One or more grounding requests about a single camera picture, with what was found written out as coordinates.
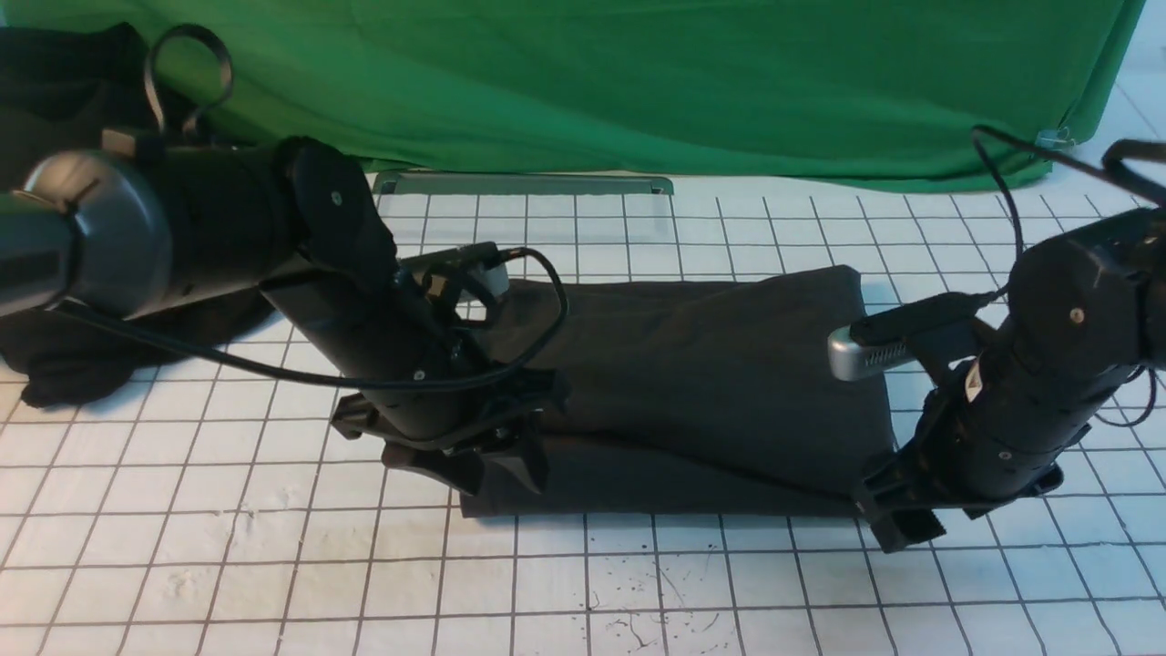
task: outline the folded cloth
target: folded cloth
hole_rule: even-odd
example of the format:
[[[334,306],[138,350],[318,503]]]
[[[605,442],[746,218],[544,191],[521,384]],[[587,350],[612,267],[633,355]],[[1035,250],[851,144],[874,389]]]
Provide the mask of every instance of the folded cloth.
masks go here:
[[[827,359],[864,315],[856,270],[568,287],[571,313],[532,364],[573,390],[542,421],[548,489],[491,470],[463,515],[855,514],[850,488],[893,444],[883,379],[837,381]],[[480,340],[507,361],[556,311],[550,284],[515,280]]]

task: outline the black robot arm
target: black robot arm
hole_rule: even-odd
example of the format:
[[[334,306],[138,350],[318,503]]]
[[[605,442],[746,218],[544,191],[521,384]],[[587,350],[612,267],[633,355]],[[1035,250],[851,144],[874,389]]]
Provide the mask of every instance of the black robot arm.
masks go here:
[[[101,150],[55,155],[2,199],[0,244],[0,311],[54,308],[122,334],[122,318],[258,285],[345,379],[259,372],[359,389],[333,416],[345,438],[384,438],[387,466],[468,494],[489,463],[546,486],[536,417],[563,382],[522,368],[531,358],[491,361],[457,312],[463,297],[490,306],[505,261],[531,251],[400,261],[363,170],[335,148],[107,131]]]
[[[1164,203],[1166,189],[1121,163],[1164,154],[1158,143],[1118,142],[1103,174]],[[1056,458],[1118,388],[1166,362],[1166,210],[1131,210],[1041,241],[1020,254],[1004,290],[999,330],[976,311],[1000,292],[948,292],[831,338],[840,379],[918,360],[935,385],[914,437],[872,461],[854,489],[884,551],[942,536],[934,509],[977,519],[1059,487]]]

